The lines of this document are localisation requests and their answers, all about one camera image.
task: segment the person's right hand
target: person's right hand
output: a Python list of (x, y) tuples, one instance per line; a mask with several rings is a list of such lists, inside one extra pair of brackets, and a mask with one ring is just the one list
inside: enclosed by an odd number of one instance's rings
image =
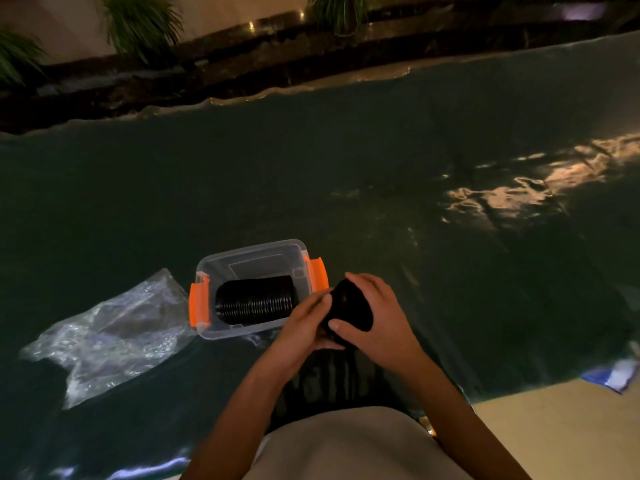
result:
[(424, 352), (415, 338), (409, 322), (391, 287), (373, 274), (345, 273), (369, 302), (373, 312), (373, 327), (362, 331), (338, 319), (329, 322), (329, 328), (341, 338), (362, 350), (381, 367), (403, 374)]

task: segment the person's left hand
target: person's left hand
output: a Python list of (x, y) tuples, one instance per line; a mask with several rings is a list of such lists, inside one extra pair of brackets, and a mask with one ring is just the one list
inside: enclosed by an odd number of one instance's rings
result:
[(344, 349), (327, 338), (320, 328), (320, 322), (331, 308), (330, 291), (313, 293), (293, 309), (278, 338), (256, 363), (262, 373), (275, 373), (286, 383), (296, 375), (314, 350)]

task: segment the crumpled plastic bag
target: crumpled plastic bag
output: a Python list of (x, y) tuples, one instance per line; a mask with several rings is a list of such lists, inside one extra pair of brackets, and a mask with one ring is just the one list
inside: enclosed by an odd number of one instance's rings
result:
[(169, 270), (55, 323), (20, 351), (69, 371), (64, 409), (106, 392), (165, 361), (196, 335), (189, 299)]

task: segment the hand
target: hand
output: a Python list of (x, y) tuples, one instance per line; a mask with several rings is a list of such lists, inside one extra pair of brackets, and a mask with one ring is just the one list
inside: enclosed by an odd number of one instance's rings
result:
[(293, 309), (278, 338), (256, 363), (262, 373), (276, 373), (286, 383), (314, 350), (344, 349), (319, 327), (331, 309), (330, 291), (331, 288), (313, 293)]
[(418, 339), (391, 287), (373, 274), (346, 273), (369, 302), (373, 312), (373, 327), (362, 331), (342, 320), (331, 320), (329, 328), (355, 345), (381, 367), (402, 375), (425, 356)]

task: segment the potted plant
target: potted plant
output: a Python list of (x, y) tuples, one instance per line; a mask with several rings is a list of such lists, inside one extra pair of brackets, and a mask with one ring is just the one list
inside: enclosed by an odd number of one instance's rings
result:
[(107, 41), (120, 55), (151, 67), (166, 66), (178, 44), (182, 14), (173, 0), (100, 0)]
[(320, 26), (331, 27), (333, 33), (348, 37), (367, 19), (373, 0), (308, 0)]
[(34, 74), (42, 74), (44, 51), (38, 42), (12, 30), (0, 28), (0, 85), (25, 87)]

